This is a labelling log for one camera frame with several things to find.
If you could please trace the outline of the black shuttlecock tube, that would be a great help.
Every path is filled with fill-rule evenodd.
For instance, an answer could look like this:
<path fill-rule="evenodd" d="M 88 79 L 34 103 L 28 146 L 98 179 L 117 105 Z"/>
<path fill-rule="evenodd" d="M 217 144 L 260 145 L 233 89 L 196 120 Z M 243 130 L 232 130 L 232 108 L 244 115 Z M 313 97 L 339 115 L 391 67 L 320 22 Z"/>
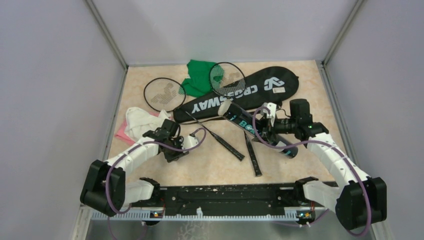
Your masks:
<path fill-rule="evenodd" d="M 258 140 L 257 136 L 255 135 L 255 131 L 253 128 L 254 118 L 252 113 L 247 112 L 246 110 L 241 108 L 239 105 L 232 102 L 230 99 L 225 100 L 220 105 L 217 113 L 220 117 L 225 118 L 226 120 L 230 121 L 232 124 L 244 130 L 245 133 L 253 136 L 253 140 L 255 142 L 261 143 L 261 141 Z M 267 144 L 274 147 L 283 147 L 283 146 L 291 145 L 292 143 L 289 142 L 284 137 L 275 133 L 270 133 L 268 131 L 268 121 L 269 119 L 266 119 L 265 116 L 255 121 L 256 130 L 258 134 L 261 136 L 261 138 Z"/>

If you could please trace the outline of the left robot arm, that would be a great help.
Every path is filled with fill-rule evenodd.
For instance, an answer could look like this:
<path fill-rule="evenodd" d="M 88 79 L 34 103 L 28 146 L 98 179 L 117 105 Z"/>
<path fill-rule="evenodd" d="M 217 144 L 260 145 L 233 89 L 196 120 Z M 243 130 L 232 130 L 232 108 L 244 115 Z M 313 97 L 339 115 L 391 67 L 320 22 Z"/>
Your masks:
<path fill-rule="evenodd" d="M 169 162 L 187 155 L 199 143 L 194 133 L 178 135 L 180 125 L 165 119 L 148 130 L 131 147 L 105 161 L 91 163 L 80 194 L 80 202 L 109 217 L 126 212 L 131 204 L 143 201 L 154 207 L 160 202 L 156 181 L 142 178 L 127 183 L 127 177 L 147 160 L 163 153 Z"/>

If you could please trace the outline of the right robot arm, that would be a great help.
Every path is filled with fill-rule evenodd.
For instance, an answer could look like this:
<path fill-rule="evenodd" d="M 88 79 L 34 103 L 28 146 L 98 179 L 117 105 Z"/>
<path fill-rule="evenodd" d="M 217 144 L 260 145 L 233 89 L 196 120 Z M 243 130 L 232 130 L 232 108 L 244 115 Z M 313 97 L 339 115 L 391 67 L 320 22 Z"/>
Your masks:
<path fill-rule="evenodd" d="M 290 116 L 278 120 L 271 106 L 257 108 L 252 117 L 255 136 L 267 144 L 257 130 L 258 112 L 267 119 L 270 134 L 293 134 L 325 166 L 337 186 L 331 187 L 320 180 L 310 180 L 293 192 L 299 206 L 311 201 L 334 212 L 340 224 L 353 236 L 362 237 L 371 225 L 387 219 L 387 184 L 381 177 L 371 177 L 357 167 L 338 147 L 328 129 L 315 122 L 310 104 L 299 98 L 289 102 Z"/>

